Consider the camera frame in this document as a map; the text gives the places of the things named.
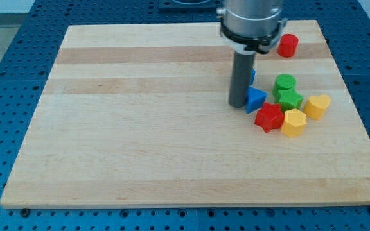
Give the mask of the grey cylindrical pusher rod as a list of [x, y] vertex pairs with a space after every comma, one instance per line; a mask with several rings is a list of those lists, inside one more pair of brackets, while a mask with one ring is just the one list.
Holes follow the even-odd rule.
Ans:
[[255, 54], [234, 53], [228, 99], [228, 103], [234, 108], [244, 107], [247, 102], [247, 90], [251, 85], [254, 59]]

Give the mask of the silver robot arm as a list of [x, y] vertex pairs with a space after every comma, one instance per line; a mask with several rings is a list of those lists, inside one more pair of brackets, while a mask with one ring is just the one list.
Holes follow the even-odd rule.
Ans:
[[220, 36], [232, 48], [229, 104], [244, 107], [256, 54], [267, 54], [282, 37], [287, 19], [282, 0], [226, 0], [216, 10]]

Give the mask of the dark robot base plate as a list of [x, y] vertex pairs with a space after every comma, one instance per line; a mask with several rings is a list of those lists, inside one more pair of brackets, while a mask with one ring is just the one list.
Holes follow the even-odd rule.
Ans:
[[222, 0], [158, 0], [159, 12], [176, 10], [211, 10], [222, 6]]

